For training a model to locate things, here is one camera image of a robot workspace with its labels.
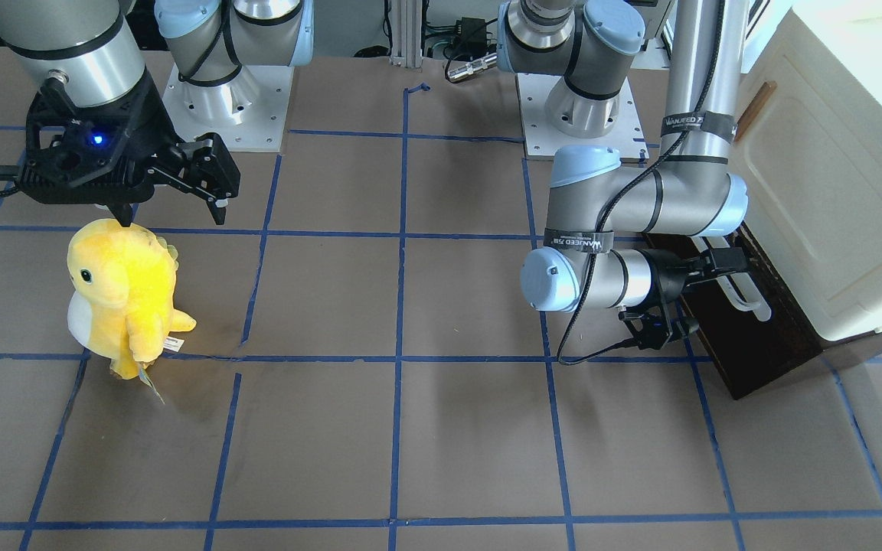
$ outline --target metal mounting plate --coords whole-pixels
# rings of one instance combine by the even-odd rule
[[[560,77],[553,74],[517,74],[519,111],[522,114],[522,130],[526,138],[526,157],[529,159],[553,159],[554,153],[565,145],[590,144],[615,147],[622,153],[623,163],[637,163],[648,159],[648,147],[638,110],[631,95],[628,80],[619,94],[619,118],[610,132],[598,139],[579,139],[564,135],[554,128],[543,109],[550,90]]]
[[[263,91],[262,101],[255,106],[255,116],[235,126],[208,126],[190,115],[178,85],[178,67],[172,66],[162,102],[176,133],[192,140],[206,132],[216,132],[231,151],[280,153],[294,67],[247,66],[246,69],[254,74]]]

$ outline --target gray wall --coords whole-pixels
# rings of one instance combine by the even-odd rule
[[[499,15],[500,4],[500,0],[431,0],[427,18],[436,25],[455,24],[461,17],[487,21]],[[350,57],[367,46],[386,46],[382,21],[382,0],[315,0],[315,55]]]

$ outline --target yellow stuffed animal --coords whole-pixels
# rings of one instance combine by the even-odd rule
[[[165,336],[196,327],[189,314],[172,307],[176,257],[175,247],[151,231],[111,219],[88,223],[67,248],[76,289],[67,309],[70,334],[111,358],[118,377],[141,377],[152,390],[145,369],[162,353]]]

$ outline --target toy head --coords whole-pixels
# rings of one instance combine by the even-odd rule
[[[125,306],[130,282],[123,265],[119,234],[132,231],[116,220],[95,220],[77,231],[67,247],[67,271],[77,292],[87,301],[108,308]]]

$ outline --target yellow dinosaur plush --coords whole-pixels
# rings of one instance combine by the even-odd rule
[[[172,307],[176,257],[175,247],[151,231],[111,219],[88,223],[67,248],[76,289],[67,309],[70,334],[111,358],[118,377],[141,377],[152,390],[145,369],[162,353],[165,336],[196,327],[189,314]]]

